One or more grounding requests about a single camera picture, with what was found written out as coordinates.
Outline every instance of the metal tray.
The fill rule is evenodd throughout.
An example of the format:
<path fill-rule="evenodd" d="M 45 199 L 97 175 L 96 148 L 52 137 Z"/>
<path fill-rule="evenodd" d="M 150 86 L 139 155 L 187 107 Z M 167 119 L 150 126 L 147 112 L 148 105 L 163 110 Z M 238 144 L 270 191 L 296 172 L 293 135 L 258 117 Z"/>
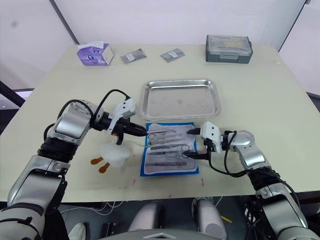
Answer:
<path fill-rule="evenodd" d="M 221 111 L 216 85 L 207 79 L 151 81 L 142 88 L 145 120 L 211 118 Z"/>

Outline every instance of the storage box lid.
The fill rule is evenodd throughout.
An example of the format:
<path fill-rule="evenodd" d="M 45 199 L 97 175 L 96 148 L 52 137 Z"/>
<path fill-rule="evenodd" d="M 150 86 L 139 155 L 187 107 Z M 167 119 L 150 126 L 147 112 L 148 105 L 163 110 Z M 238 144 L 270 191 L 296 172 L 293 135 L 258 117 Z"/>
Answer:
<path fill-rule="evenodd" d="M 249 56 L 252 52 L 249 39 L 246 36 L 208 35 L 207 48 L 211 54 L 227 52 Z"/>

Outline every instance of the small packet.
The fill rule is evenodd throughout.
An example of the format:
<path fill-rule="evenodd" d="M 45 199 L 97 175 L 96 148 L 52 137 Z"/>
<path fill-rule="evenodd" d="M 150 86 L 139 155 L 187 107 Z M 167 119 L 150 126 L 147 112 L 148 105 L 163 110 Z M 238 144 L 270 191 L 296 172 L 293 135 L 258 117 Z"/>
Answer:
<path fill-rule="evenodd" d="M 134 60 L 144 59 L 147 56 L 145 55 L 144 51 L 141 48 L 138 50 L 132 51 L 126 55 L 121 56 L 123 63 L 128 64 Z"/>
<path fill-rule="evenodd" d="M 161 54 L 160 56 L 167 62 L 170 63 L 173 60 L 176 60 L 178 58 L 183 57 L 185 54 L 182 50 L 179 48 L 173 49 L 171 51 L 168 51 L 164 54 Z"/>

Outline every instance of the white wall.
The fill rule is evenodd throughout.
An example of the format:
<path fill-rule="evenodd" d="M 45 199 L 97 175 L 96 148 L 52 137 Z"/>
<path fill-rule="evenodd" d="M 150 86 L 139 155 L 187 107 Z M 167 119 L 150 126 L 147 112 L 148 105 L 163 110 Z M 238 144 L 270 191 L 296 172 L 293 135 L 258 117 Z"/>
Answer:
<path fill-rule="evenodd" d="M 280 48 L 305 0 L 55 0 L 80 43 L 204 44 L 249 36 Z"/>
<path fill-rule="evenodd" d="M 35 88 L 73 44 L 48 0 L 0 1 L 0 80 Z"/>
<path fill-rule="evenodd" d="M 320 0 L 305 5 L 279 53 L 303 88 L 320 96 Z"/>

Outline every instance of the table surface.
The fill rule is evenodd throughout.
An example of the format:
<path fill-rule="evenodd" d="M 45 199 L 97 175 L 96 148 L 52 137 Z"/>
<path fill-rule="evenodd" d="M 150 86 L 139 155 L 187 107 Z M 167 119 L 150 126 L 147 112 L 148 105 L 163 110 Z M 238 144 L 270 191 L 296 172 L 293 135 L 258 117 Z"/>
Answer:
<path fill-rule="evenodd" d="M 248 130 L 255 136 L 272 168 L 297 192 L 320 189 L 320 114 L 277 51 L 267 44 L 253 46 L 249 64 L 205 62 L 204 45 L 112 45 L 110 66 L 84 66 L 77 47 L 70 47 L 0 137 L 0 201 L 43 143 L 43 132 L 56 120 L 70 99 L 98 104 L 111 89 L 121 89 L 140 105 L 142 86 L 149 81 L 209 79 L 215 82 L 221 113 L 213 118 L 171 120 L 194 122 L 196 127 L 211 121 L 224 130 Z M 147 58 L 123 64 L 120 56 L 142 48 Z M 180 48 L 185 56 L 166 63 L 160 54 Z M 111 111 L 123 96 L 114 93 L 103 108 Z M 145 125 L 138 115 L 132 122 Z M 99 145 L 114 140 L 91 130 L 78 148 L 66 175 L 68 186 L 63 202 L 127 201 L 146 199 L 232 196 L 254 194 L 247 176 L 232 178 L 213 171 L 199 161 L 199 174 L 140 177 L 142 147 L 124 167 L 110 167 L 105 174 L 90 160 L 99 157 Z M 143 137 L 125 135 L 125 140 L 144 144 Z M 231 172 L 242 170 L 236 153 L 229 154 Z M 212 154 L 223 169 L 223 155 Z"/>

